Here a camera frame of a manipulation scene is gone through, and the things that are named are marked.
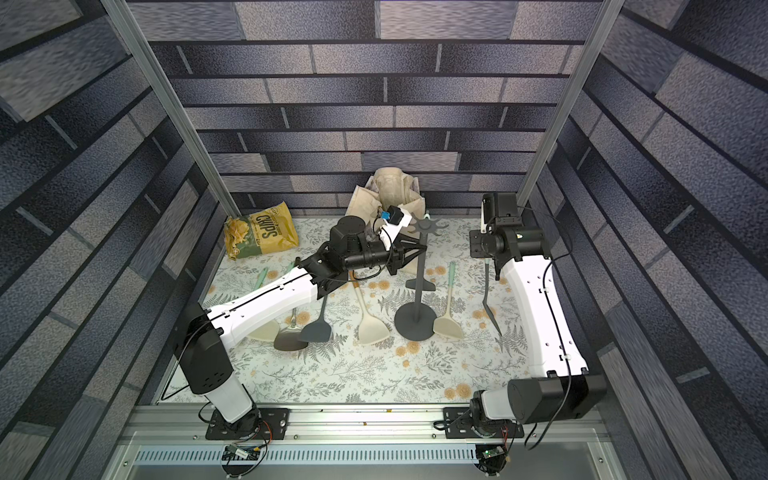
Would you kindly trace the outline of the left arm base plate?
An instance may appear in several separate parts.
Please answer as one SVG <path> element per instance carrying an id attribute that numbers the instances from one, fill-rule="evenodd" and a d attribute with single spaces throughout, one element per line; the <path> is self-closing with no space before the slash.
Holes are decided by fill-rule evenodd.
<path id="1" fill-rule="evenodd" d="M 215 409 L 208 421 L 206 440 L 240 441 L 252 438 L 283 440 L 291 411 L 287 408 L 258 408 L 240 420 L 227 422 Z"/>

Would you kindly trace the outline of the dark brown handle utensil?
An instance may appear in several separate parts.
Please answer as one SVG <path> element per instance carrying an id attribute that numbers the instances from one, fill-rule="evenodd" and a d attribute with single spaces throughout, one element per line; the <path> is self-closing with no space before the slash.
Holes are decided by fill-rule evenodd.
<path id="1" fill-rule="evenodd" d="M 273 341 L 273 347 L 282 352 L 293 352 L 307 348 L 309 343 L 300 338 L 301 332 L 302 329 L 297 323 L 297 309 L 294 308 L 288 327 L 277 334 Z"/>

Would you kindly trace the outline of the mint handle cream slotted turner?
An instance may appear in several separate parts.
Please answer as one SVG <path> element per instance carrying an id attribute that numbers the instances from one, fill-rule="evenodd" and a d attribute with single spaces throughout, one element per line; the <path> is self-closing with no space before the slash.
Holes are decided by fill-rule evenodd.
<path id="1" fill-rule="evenodd" d="M 450 340 L 458 341 L 464 338 L 461 325 L 452 317 L 453 288 L 455 283 L 456 264 L 451 262 L 448 271 L 448 293 L 446 308 L 442 316 L 437 317 L 433 323 L 433 332 Z"/>

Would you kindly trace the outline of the mint handle grey ladle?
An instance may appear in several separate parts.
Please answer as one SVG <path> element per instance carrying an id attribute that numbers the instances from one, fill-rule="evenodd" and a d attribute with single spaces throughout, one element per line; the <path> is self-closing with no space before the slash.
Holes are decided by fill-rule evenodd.
<path id="1" fill-rule="evenodd" d="M 332 327 L 325 319 L 325 311 L 328 298 L 322 300 L 319 316 L 313 322 L 307 324 L 299 335 L 299 340 L 306 343 L 325 343 L 332 335 Z"/>

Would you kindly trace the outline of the mint handle cream spatula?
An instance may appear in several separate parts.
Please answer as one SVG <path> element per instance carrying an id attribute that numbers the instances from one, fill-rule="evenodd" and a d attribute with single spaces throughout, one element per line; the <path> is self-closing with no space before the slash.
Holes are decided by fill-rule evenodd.
<path id="1" fill-rule="evenodd" d="M 252 340 L 273 343 L 281 328 L 276 320 L 270 320 L 248 334 Z"/>

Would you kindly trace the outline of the grey utensil rack stand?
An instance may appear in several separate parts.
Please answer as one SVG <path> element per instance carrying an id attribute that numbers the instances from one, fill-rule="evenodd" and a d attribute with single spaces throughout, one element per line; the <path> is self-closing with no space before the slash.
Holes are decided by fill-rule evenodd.
<path id="1" fill-rule="evenodd" d="M 427 246 L 430 234 L 439 235 L 439 230 L 446 225 L 439 225 L 436 220 L 420 219 L 416 221 L 415 229 L 419 232 L 419 241 Z M 422 294 L 426 285 L 424 277 L 426 269 L 426 252 L 418 257 L 417 274 L 412 282 L 415 290 L 413 302 L 402 305 L 395 314 L 394 325 L 397 332 L 409 341 L 424 341 L 434 335 L 433 323 L 437 315 L 434 310 L 422 302 Z"/>

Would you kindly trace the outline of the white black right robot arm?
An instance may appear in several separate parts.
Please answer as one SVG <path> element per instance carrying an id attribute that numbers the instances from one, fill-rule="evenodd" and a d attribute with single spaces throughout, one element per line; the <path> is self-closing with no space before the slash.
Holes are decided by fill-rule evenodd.
<path id="1" fill-rule="evenodd" d="M 505 280 L 528 341 L 529 374 L 470 402 L 474 430 L 490 437 L 514 425 L 549 427 L 583 417 L 605 396 L 603 375 L 589 370 L 575 345 L 553 278 L 556 256 L 543 230 L 524 224 L 513 193 L 482 197 L 481 226 L 469 233 L 470 254 L 485 261 L 487 280 Z"/>

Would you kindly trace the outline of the mint handle cream spoon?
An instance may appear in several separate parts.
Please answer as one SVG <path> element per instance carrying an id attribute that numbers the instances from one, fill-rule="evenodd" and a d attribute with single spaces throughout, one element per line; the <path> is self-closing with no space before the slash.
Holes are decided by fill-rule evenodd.
<path id="1" fill-rule="evenodd" d="M 259 273 L 259 275 L 258 275 L 258 277 L 257 277 L 257 280 L 255 281 L 255 283 L 254 283 L 254 285 L 253 285 L 253 289 L 254 289 L 254 290 L 258 290 L 259 288 L 261 288 L 261 287 L 262 287 L 262 285 L 264 284 L 264 281 L 265 281 L 265 279 L 266 279 L 266 277 L 267 277 L 268 273 L 269 273 L 269 269 L 268 269 L 268 268 L 264 268 L 264 269 L 263 269 L 263 270 L 262 270 L 262 271 Z"/>

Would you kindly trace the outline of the wooden handle white utensil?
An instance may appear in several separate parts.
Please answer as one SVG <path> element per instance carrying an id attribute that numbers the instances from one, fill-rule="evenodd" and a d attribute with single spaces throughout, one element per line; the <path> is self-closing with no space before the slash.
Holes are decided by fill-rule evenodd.
<path id="1" fill-rule="evenodd" d="M 352 285 L 362 312 L 362 319 L 358 326 L 358 343 L 373 345 L 385 341 L 390 337 L 389 329 L 382 320 L 369 313 L 359 283 L 353 281 Z"/>

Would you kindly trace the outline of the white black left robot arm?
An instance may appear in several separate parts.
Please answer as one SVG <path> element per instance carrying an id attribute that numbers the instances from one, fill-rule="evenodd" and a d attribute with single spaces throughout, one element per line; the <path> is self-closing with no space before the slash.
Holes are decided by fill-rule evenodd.
<path id="1" fill-rule="evenodd" d="M 273 318 L 339 289 L 350 272 L 380 267 L 394 275 L 426 249 L 401 234 L 412 222 L 404 208 L 393 206 L 380 219 L 380 228 L 370 231 L 363 219 L 344 216 L 316 253 L 277 280 L 209 309 L 197 303 L 185 308 L 171 339 L 192 393 L 210 401 L 228 424 L 256 413 L 255 402 L 234 373 L 230 351 Z"/>

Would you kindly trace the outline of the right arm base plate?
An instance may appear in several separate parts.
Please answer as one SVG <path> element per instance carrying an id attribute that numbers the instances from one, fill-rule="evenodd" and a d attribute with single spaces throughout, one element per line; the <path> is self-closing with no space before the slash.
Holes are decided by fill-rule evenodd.
<path id="1" fill-rule="evenodd" d="M 523 427 L 512 420 L 476 419 L 467 406 L 444 407 L 437 425 L 448 439 L 508 439 L 524 437 Z"/>

